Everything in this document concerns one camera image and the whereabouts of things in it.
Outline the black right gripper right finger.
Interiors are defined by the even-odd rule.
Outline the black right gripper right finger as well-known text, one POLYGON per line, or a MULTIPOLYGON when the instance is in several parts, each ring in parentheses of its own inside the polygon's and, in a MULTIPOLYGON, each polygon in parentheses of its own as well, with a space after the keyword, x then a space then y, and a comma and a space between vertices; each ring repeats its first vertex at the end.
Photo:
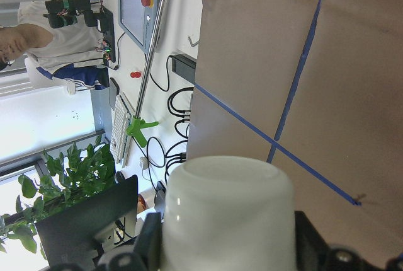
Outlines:
POLYGON ((323 270, 329 246, 303 211, 295 211, 297 270, 323 270))

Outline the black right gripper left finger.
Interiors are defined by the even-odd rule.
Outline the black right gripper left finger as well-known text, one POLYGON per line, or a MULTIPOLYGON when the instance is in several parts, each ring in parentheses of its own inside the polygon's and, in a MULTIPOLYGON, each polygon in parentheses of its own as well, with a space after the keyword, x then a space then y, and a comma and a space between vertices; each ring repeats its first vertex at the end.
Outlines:
POLYGON ((161 265, 162 222, 161 213, 146 215, 136 238, 133 252, 139 257, 143 270, 159 270, 161 265))

